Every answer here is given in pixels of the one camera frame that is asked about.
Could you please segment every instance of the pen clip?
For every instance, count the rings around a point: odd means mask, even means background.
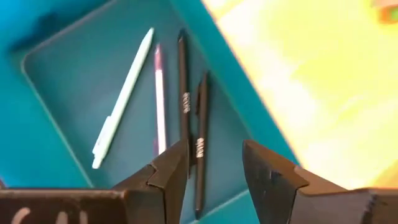
[[[201,84],[202,80],[200,81],[197,89],[197,95],[196,95],[196,108],[195,108],[195,114],[198,116],[199,115],[199,110],[200,110],[200,92],[201,92]]]

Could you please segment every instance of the black pen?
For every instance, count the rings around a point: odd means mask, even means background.
[[[188,88],[188,68],[187,68],[187,46],[185,43],[185,31],[181,30],[178,36],[178,71],[179,71],[179,104],[180,104],[180,135],[181,139],[187,140],[188,151],[188,174],[193,164],[193,156],[191,149],[191,132],[190,132],[190,111],[191,100]]]
[[[206,160],[206,145],[207,145],[207,121],[208,121],[208,84],[206,72],[198,87],[197,96],[197,111],[199,118],[198,125],[198,139],[197,139],[197,179],[196,179],[196,194],[195,194],[195,215],[198,220],[203,209],[205,198],[205,160]]]

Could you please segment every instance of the pink pen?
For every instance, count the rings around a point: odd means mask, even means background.
[[[164,76],[162,68],[162,51],[160,44],[155,50],[155,89],[156,89],[156,120],[157,120],[157,152],[162,154],[167,149],[165,124]]]

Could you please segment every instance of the yellow surface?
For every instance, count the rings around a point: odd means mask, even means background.
[[[203,0],[304,168],[398,187],[398,25],[370,0]]]

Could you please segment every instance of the pen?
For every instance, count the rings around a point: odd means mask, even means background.
[[[198,139],[197,139],[197,178],[196,178],[196,194],[195,194],[195,216],[198,220],[203,209],[205,198],[205,162],[206,162],[206,145],[207,145],[207,122],[208,122],[208,72],[203,76],[198,87],[197,110],[196,114],[199,119]]]
[[[162,68],[162,51],[160,44],[155,50],[155,90],[156,90],[156,120],[157,120],[157,154],[162,154],[167,149],[165,102],[164,102],[164,74]]]
[[[181,139],[186,139],[188,150],[188,174],[192,166],[193,155],[191,152],[191,134],[190,134],[190,93],[188,91],[188,70],[187,53],[185,43],[185,31],[181,30],[178,36],[178,71],[179,71],[179,106],[180,106],[180,134]]]
[[[113,136],[119,126],[120,119],[129,101],[132,89],[136,84],[139,72],[141,71],[142,65],[144,64],[145,58],[148,54],[153,34],[154,28],[150,28],[142,40],[141,45],[138,48],[137,55],[132,62],[130,71],[127,74],[126,80],[124,81],[119,97],[116,100],[116,104],[112,110],[112,113],[110,116],[106,117],[104,125],[99,132],[98,139],[93,148],[93,169],[98,169],[100,167],[102,160],[108,153]]]

